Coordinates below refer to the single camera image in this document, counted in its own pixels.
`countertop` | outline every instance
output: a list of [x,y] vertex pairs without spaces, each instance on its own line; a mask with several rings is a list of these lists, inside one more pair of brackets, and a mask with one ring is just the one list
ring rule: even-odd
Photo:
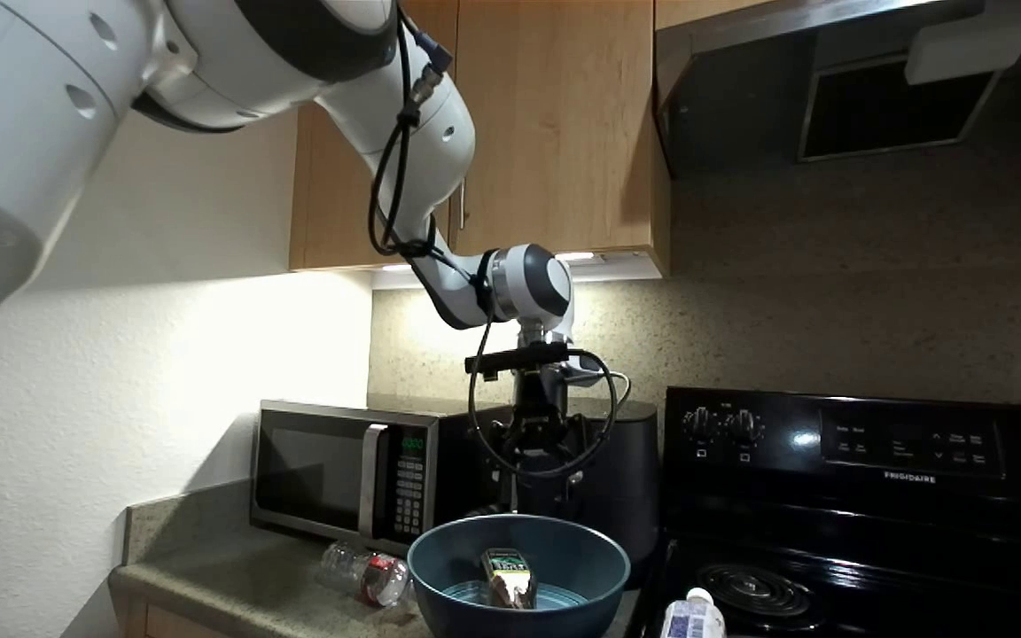
[[[116,600],[165,607],[244,638],[428,638],[415,601],[376,609],[319,569],[328,542],[250,524],[244,486],[129,511]],[[621,638],[640,592],[624,592],[607,638]]]

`oven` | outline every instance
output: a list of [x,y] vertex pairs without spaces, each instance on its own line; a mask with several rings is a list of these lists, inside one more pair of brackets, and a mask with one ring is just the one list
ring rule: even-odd
[[1021,633],[1021,408],[666,389],[665,542],[629,633]]

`backsplash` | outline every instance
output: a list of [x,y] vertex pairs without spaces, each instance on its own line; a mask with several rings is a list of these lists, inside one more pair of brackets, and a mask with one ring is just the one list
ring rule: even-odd
[[[578,288],[578,345],[640,401],[672,381],[1021,401],[1021,86],[960,146],[733,170],[698,151],[672,278]],[[425,293],[376,293],[370,389],[465,398],[475,345]]]

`microwave door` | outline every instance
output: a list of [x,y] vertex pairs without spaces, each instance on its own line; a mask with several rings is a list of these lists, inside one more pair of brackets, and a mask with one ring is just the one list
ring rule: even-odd
[[364,421],[266,413],[257,444],[252,511],[328,537],[363,537]]
[[374,421],[363,438],[363,502],[358,502],[358,531],[374,537],[376,524],[376,477],[381,477],[381,444],[392,426]]

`microwave control panel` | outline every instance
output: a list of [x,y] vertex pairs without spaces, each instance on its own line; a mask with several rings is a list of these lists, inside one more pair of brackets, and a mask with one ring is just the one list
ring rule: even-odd
[[395,497],[395,531],[420,535],[425,529],[425,437],[405,433],[397,456],[397,497]]

